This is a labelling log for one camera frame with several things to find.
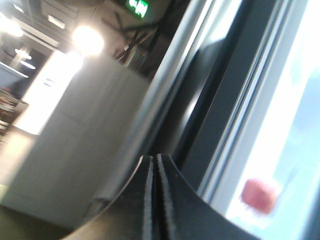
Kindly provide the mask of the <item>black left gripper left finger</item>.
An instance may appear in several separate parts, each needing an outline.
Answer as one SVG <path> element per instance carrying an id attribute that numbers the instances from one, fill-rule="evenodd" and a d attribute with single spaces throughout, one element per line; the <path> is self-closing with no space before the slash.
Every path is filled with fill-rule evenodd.
<path id="1" fill-rule="evenodd" d="M 153 157 L 142 156 L 115 199 L 66 240 L 151 240 Z"/>

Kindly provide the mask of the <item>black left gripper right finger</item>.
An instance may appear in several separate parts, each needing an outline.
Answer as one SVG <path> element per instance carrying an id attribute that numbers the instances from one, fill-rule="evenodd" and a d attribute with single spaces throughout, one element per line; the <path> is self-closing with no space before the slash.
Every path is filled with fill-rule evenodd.
<path id="1" fill-rule="evenodd" d="M 255 240 L 204 202 L 169 155 L 156 156 L 159 233 L 162 240 Z"/>

